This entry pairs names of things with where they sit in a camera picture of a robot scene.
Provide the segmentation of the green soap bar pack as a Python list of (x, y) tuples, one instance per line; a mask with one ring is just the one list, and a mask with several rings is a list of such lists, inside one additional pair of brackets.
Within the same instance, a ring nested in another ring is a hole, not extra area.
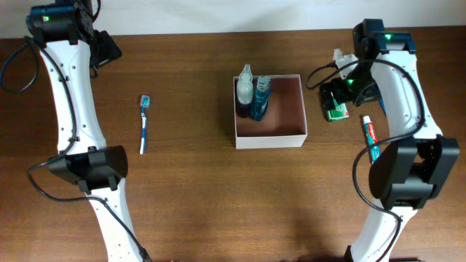
[(323, 103), (323, 110), (329, 122), (340, 121), (349, 118), (349, 113), (345, 103), (338, 104), (330, 92)]

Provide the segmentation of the teal mouthwash bottle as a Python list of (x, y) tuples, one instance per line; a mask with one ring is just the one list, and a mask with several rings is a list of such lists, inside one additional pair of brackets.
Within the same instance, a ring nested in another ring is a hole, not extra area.
[(271, 79), (268, 76), (260, 76), (256, 83), (256, 90), (251, 106), (251, 117), (255, 121), (261, 121), (264, 118), (268, 108), (269, 95), (272, 90)]

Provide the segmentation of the clear foam soap pump bottle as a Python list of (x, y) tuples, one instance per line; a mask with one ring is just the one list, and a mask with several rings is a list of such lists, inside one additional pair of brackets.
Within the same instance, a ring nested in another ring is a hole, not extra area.
[(236, 87), (236, 112), (241, 118), (247, 118), (250, 114), (250, 106), (253, 101), (253, 74), (250, 64), (245, 64), (239, 75)]

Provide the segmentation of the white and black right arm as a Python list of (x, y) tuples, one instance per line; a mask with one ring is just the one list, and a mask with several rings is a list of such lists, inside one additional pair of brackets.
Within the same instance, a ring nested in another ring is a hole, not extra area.
[(368, 182), (371, 208), (363, 230), (347, 247), (344, 261), (388, 261), (403, 228), (436, 198), (459, 156), (459, 144), (445, 138), (427, 107), (409, 32), (386, 31), (380, 19), (357, 24), (355, 57), (335, 54), (336, 71), (316, 85), (322, 107), (382, 100), (389, 138), (372, 163)]

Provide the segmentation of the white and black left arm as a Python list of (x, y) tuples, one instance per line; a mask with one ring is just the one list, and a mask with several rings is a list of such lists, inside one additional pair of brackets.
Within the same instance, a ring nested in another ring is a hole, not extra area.
[(58, 118), (58, 155), (44, 166), (79, 188), (89, 202), (109, 261), (150, 261), (137, 240), (127, 207), (127, 154), (107, 146), (92, 96), (97, 70), (121, 57), (107, 31), (97, 31), (91, 1), (55, 1), (31, 8), (26, 25), (47, 67)]

